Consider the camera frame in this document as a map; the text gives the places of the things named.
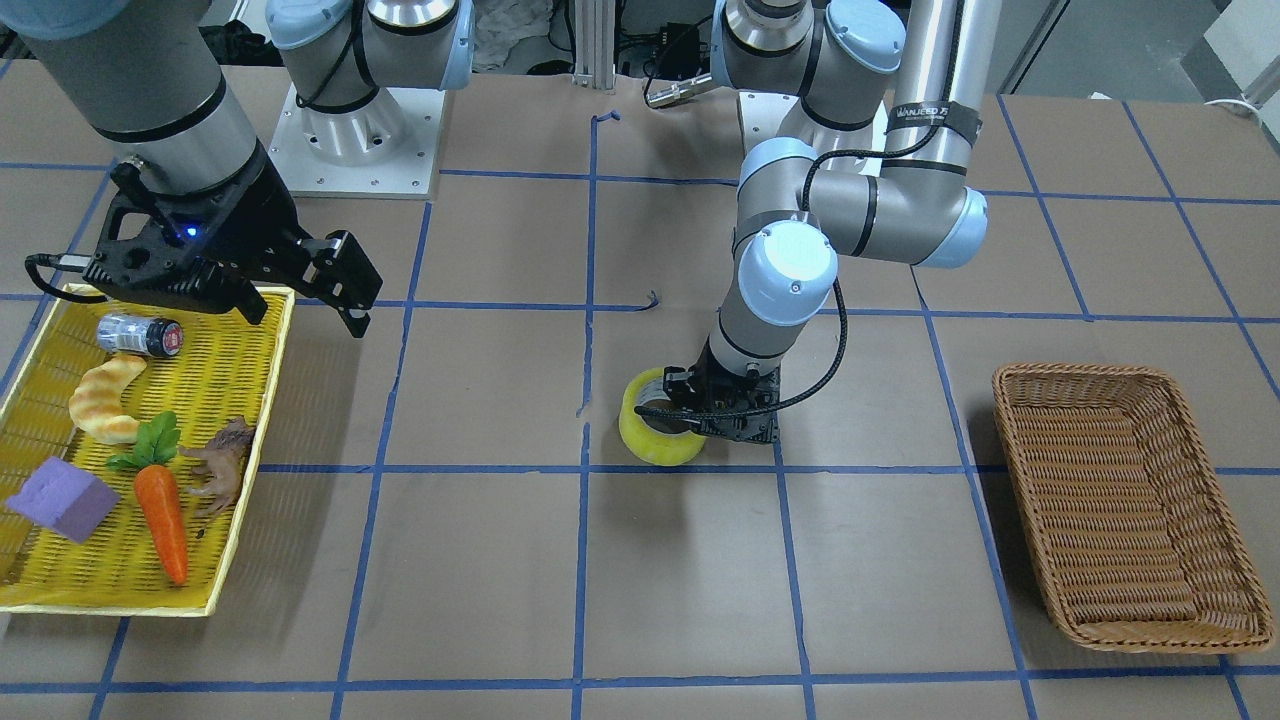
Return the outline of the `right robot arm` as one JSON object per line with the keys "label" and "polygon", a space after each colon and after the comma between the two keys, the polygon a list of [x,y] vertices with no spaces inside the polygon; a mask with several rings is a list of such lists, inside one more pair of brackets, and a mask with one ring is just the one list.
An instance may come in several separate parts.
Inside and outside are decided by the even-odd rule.
{"label": "right robot arm", "polygon": [[[270,1],[306,155],[375,169],[410,150],[394,92],[460,90],[471,1]],[[259,324],[259,282],[333,307],[356,338],[383,281],[348,231],[298,220],[273,154],[227,83],[187,1],[5,1],[14,31],[116,156],[91,254],[36,252],[26,272],[70,304],[118,300]]]}

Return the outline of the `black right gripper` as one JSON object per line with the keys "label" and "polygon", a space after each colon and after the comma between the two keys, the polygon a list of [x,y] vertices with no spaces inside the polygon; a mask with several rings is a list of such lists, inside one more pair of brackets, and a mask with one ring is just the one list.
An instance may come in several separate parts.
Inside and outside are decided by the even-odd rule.
{"label": "black right gripper", "polygon": [[111,170],[116,195],[84,283],[128,304],[236,310],[251,325],[268,309],[255,282],[285,284],[333,307],[356,340],[365,337],[380,273],[351,231],[310,238],[261,145],[237,173],[198,193],[156,193],[140,165],[131,158]]}

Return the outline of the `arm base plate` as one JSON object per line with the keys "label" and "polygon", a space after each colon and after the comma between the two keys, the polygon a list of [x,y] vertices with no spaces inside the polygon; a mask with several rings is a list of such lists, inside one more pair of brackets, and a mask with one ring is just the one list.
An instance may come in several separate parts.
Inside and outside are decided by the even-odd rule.
{"label": "arm base plate", "polygon": [[297,199],[426,201],[449,95],[429,88],[383,88],[343,114],[298,108],[288,91],[268,152]]}
{"label": "arm base plate", "polygon": [[794,95],[739,91],[742,154],[748,155],[760,142],[776,137],[796,102]]}

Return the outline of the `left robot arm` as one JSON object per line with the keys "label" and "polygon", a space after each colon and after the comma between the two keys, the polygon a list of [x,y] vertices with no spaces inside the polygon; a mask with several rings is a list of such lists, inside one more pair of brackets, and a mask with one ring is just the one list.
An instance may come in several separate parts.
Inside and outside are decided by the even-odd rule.
{"label": "left robot arm", "polygon": [[719,1],[713,81],[794,100],[749,149],[732,281],[698,360],[636,377],[620,433],[658,465],[708,437],[777,438],[781,364],[833,300],[842,256],[955,268],[979,250],[986,197],[966,183],[998,1]]}

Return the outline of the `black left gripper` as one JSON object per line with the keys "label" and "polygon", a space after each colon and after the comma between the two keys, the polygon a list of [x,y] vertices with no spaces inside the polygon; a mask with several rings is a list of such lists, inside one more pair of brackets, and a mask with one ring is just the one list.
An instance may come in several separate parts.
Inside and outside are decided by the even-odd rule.
{"label": "black left gripper", "polygon": [[671,409],[710,415],[691,421],[692,432],[732,442],[773,445],[780,438],[780,369],[767,375],[736,375],[705,345],[694,366],[664,366],[660,388]]}

